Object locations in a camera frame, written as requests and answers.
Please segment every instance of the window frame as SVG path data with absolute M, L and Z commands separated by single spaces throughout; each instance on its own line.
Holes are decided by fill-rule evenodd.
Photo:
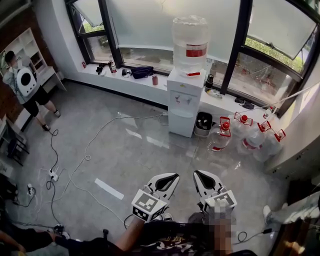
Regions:
M 67 13 L 72 25 L 74 35 L 77 39 L 77 42 L 81 50 L 81 53 L 83 55 L 85 63 L 86 64 L 100 64 L 100 63 L 106 64 L 107 63 L 107 61 L 91 59 L 90 56 L 93 56 L 93 53 L 91 49 L 88 49 L 86 47 L 86 44 L 88 44 L 88 38 L 97 37 L 97 36 L 106 36 L 109 42 L 113 61 L 117 69 L 119 68 L 130 69 L 132 67 L 139 67 L 140 65 L 138 64 L 126 63 L 123 60 L 120 47 L 118 44 L 118 40 L 117 40 L 116 31 L 113 24 L 113 19 L 108 9 L 107 1 L 97 0 L 100 8 L 104 30 L 93 31 L 89 33 L 78 33 L 78 31 L 76 30 L 75 24 L 79 21 L 75 19 L 74 15 L 72 15 L 72 4 L 76 1 L 77 0 L 65 0 L 65 5 L 66 5 Z M 294 87 L 291 89 L 288 96 L 291 96 L 292 94 L 295 94 L 296 92 L 300 91 L 306 84 L 320 55 L 320 15 L 313 8 L 311 8 L 311 6 L 309 6 L 308 3 L 306 3 L 305 1 L 302 1 L 302 0 L 283 0 L 283 1 L 287 1 L 288 3 L 292 4 L 293 6 L 298 8 L 301 12 L 303 12 L 305 15 L 307 15 L 310 19 L 312 19 L 316 23 L 316 26 L 315 26 L 316 33 L 314 37 L 314 42 L 310 49 L 310 52 L 308 55 L 309 57 L 304 63 L 302 72 L 298 73 L 292 68 L 290 68 L 289 66 L 280 62 L 279 60 L 261 51 L 258 51 L 254 48 L 251 48 L 245 45 L 246 38 L 247 37 L 250 38 L 250 36 L 248 36 L 248 29 L 250 25 L 250 17 L 251 17 L 252 8 L 253 8 L 253 0 L 240 0 L 236 31 L 234 35 L 229 62 L 227 64 L 226 72 L 224 74 L 223 82 L 221 85 L 216 84 L 214 86 L 215 88 L 220 90 L 220 93 L 222 95 L 230 94 L 235 97 L 242 97 L 259 107 L 263 107 L 266 105 L 264 101 L 258 98 L 255 98 L 243 92 L 237 91 L 235 89 L 229 88 L 229 83 L 232 78 L 232 74 L 234 72 L 239 53 L 246 54 L 270 66 L 273 66 L 279 71 L 289 75 L 294 81 L 296 81 Z M 156 67 L 154 68 L 154 71 L 157 74 L 164 75 L 164 76 L 168 76 L 171 72 L 171 70 L 161 69 Z M 296 97 L 292 97 L 283 102 L 282 106 L 276 112 L 279 118 L 281 118 L 284 115 L 284 113 L 288 110 L 288 108 L 295 101 L 295 99 Z

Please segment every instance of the red cap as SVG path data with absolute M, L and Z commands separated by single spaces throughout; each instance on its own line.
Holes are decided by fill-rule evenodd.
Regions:
M 222 126 L 221 126 L 221 128 L 222 128 L 223 130 L 228 130 L 229 127 L 230 127 L 230 125 L 229 125 L 228 122 L 224 122 L 224 123 L 222 124 Z
M 241 121 L 243 123 L 245 123 L 248 120 L 248 117 L 244 114 L 243 116 L 241 116 Z

